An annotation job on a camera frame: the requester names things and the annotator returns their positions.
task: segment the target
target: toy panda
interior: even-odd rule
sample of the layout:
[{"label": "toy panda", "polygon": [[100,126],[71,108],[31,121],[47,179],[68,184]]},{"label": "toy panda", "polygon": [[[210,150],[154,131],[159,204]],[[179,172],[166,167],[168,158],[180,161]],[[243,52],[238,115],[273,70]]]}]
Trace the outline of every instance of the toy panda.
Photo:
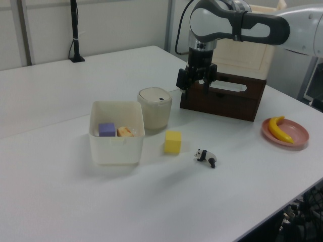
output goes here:
[{"label": "toy panda", "polygon": [[207,160],[210,164],[212,168],[216,167],[216,161],[217,161],[217,157],[212,154],[211,152],[208,152],[207,150],[200,150],[198,149],[198,151],[196,151],[195,157],[197,157],[198,161],[204,161]]}]

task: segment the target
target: banana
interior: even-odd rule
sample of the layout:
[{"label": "banana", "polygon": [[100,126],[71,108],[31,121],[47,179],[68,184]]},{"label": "banana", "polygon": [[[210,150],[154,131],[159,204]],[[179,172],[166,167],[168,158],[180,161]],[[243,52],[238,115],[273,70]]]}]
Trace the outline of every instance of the banana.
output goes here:
[{"label": "banana", "polygon": [[282,131],[277,125],[277,123],[284,118],[284,116],[272,117],[269,120],[268,129],[271,132],[271,134],[275,136],[278,140],[293,144],[294,141],[292,137],[290,137],[288,134]]}]

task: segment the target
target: white wall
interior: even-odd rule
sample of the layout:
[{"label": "white wall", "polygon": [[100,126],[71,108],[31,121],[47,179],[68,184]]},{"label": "white wall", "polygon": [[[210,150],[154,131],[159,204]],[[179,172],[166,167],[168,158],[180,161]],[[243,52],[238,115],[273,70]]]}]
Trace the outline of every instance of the white wall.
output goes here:
[{"label": "white wall", "polygon": [[[73,39],[70,0],[26,0],[33,64],[67,59]],[[165,47],[168,0],[77,0],[83,57],[156,45]]]},{"label": "white wall", "polygon": [[0,23],[0,71],[27,65],[14,1],[0,1]]},{"label": "white wall", "polygon": [[[188,2],[189,0],[173,0],[170,27],[171,34],[169,36],[170,48],[168,49],[171,54],[181,58],[184,61],[187,61],[187,55],[180,56],[175,53],[175,42],[180,16]],[[188,50],[189,16],[197,2],[198,1],[194,1],[187,9],[187,13],[185,14],[181,35],[179,38],[179,52],[185,52]],[[278,0],[246,0],[246,2],[251,5],[275,8]],[[323,3],[323,0],[285,0],[285,2],[289,8],[305,4]],[[267,84],[286,93],[289,96],[297,98],[311,59],[312,57],[310,56],[291,53],[287,50],[276,48],[272,65],[267,76]]]}]

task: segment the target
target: cup lid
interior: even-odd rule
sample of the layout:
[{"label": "cup lid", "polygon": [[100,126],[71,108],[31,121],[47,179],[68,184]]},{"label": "cup lid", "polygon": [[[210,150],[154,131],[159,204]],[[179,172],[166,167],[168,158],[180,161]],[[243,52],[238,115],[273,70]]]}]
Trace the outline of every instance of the cup lid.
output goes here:
[{"label": "cup lid", "polygon": [[163,102],[171,99],[170,94],[159,87],[149,87],[139,92],[139,95],[148,102]]}]

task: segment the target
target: yellow cube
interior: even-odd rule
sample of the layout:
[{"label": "yellow cube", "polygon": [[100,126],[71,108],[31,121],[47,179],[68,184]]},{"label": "yellow cube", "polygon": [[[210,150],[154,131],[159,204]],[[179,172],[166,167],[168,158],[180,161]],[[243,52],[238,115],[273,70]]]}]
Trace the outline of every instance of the yellow cube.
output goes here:
[{"label": "yellow cube", "polygon": [[165,134],[165,153],[180,153],[182,133],[179,131],[167,130]]}]

